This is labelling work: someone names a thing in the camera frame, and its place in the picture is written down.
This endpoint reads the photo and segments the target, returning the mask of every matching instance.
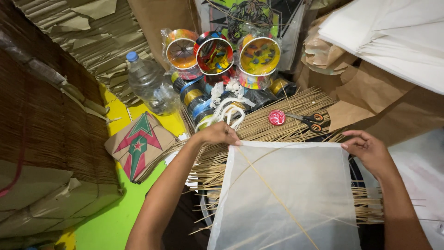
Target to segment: person's right hand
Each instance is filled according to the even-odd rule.
[[[342,133],[354,138],[341,144],[341,147],[361,160],[364,167],[376,179],[398,173],[392,157],[384,143],[362,130],[349,130]]]

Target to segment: translucent kite sail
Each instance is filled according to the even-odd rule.
[[[208,249],[361,249],[350,182],[339,143],[231,146]]]

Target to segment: scissors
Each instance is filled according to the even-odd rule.
[[[314,124],[313,122],[322,122],[324,120],[324,117],[321,114],[312,114],[311,116],[299,116],[299,115],[292,115],[289,113],[284,113],[286,116],[295,118],[300,120],[301,122],[305,123],[308,125],[308,128],[315,132],[315,133],[321,133],[322,132],[322,127],[318,124]]]

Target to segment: scissor blade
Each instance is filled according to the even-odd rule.
[[[295,118],[295,119],[298,119],[298,120],[301,120],[303,117],[302,116],[298,116],[298,115],[292,115],[292,114],[289,114],[289,113],[284,113],[286,116],[289,116],[289,117],[292,117],[292,118]]]

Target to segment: hand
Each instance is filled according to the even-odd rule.
[[[349,130],[342,134],[355,136],[342,143],[341,147],[350,154],[356,155],[376,179],[385,175],[399,174],[389,151],[382,141],[362,130]]]
[[[210,144],[228,143],[230,145],[241,145],[238,135],[226,122],[220,121],[204,128],[193,136],[199,138],[201,142]]]

